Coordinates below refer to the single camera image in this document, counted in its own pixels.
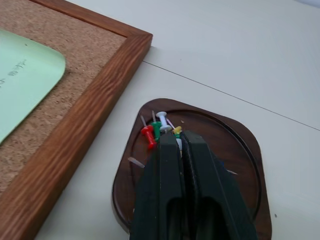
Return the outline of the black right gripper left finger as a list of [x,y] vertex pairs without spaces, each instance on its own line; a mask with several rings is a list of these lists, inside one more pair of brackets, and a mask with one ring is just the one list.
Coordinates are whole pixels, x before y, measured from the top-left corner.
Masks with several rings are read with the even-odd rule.
[[185,226],[185,182],[176,137],[159,138],[135,192],[132,240],[181,240]]

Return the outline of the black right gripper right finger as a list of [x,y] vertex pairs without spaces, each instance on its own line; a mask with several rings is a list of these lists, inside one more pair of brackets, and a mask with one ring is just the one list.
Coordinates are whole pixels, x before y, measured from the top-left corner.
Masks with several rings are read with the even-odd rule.
[[190,239],[258,239],[234,177],[200,135],[186,130],[180,138]]

